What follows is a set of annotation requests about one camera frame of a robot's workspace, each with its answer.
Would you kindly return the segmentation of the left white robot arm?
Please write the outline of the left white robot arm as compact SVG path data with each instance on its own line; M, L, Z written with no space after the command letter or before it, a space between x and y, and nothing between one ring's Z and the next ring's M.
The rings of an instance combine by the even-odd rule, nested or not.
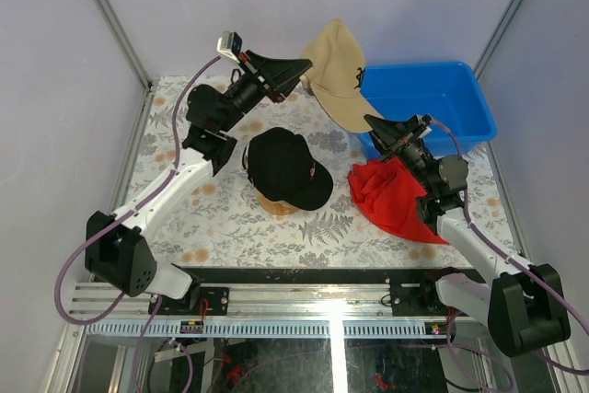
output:
M231 158L237 141L229 130L264 98L284 101L311 66L308 59L245 51L237 56L238 78L225 92L191 80L179 98L188 106L190 126L184 139L174 139L174 159L134 199L112 214L96 212L88 219L87 270L129 297L163 295L179 313L195 312L202 301L195 277L157 263L149 242L175 206Z

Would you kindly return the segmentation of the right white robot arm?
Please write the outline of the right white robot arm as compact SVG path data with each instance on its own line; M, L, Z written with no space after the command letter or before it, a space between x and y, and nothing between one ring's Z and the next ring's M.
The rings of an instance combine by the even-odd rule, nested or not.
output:
M423 141L435 119L364 119L380 159L399 160L425 189L416 200L420 222L457 249L483 279L476 283L448 271L420 290L422 308L436 315L451 306L476 319L510 357L568 340L571 325L558 272L510 253L474 224L468 211L467 160L460 152L436 157Z

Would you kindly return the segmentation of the black cap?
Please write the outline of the black cap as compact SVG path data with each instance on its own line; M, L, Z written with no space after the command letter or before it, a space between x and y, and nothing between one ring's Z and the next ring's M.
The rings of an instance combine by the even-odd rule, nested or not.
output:
M329 200L333 179L311 154L303 135L273 127L244 148L242 167L250 184L268 201L316 211Z

